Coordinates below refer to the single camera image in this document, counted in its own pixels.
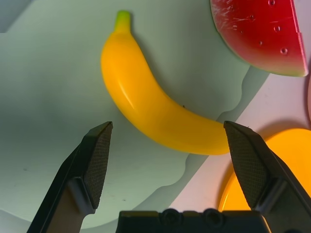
green banana tip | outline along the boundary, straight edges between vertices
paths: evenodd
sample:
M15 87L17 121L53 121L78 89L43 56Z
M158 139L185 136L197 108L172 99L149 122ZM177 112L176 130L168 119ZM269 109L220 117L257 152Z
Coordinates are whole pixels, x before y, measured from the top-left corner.
M128 11L119 11L116 18L115 31L131 31L131 14Z

toy banana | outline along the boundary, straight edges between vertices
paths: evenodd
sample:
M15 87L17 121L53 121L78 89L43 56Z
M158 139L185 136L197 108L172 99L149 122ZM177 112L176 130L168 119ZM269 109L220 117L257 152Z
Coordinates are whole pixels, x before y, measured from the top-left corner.
M223 125L183 108L154 79L131 35L130 13L118 12L101 57L106 88L124 116L154 141L183 152L229 152Z

textured gripper pad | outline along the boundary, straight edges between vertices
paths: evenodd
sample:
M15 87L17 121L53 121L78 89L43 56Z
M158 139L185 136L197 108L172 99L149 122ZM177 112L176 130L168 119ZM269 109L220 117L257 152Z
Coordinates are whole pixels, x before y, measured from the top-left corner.
M97 209L102 194L110 146L110 137L112 124L109 124L102 132L96 142L92 159L84 176L84 182L88 186L91 198L93 199L93 208Z
M231 123L225 124L230 154L234 171L246 198L252 209L258 203L269 180L269 172L259 158L247 134L260 137L251 129L241 126L243 132Z

watermelon slice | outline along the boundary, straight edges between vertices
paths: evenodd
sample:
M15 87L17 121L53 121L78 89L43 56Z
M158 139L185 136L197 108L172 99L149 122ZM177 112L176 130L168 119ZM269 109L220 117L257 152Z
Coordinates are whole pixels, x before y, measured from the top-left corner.
M308 74L294 0L210 0L216 28L243 60L271 73Z

orange plate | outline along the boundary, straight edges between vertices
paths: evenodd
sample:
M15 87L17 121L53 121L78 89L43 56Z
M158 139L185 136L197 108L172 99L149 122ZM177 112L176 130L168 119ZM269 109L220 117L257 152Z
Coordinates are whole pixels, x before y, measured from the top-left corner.
M266 140L266 143L287 164L311 196L311 131L285 130ZM227 181L218 209L219 211L250 209L234 172Z

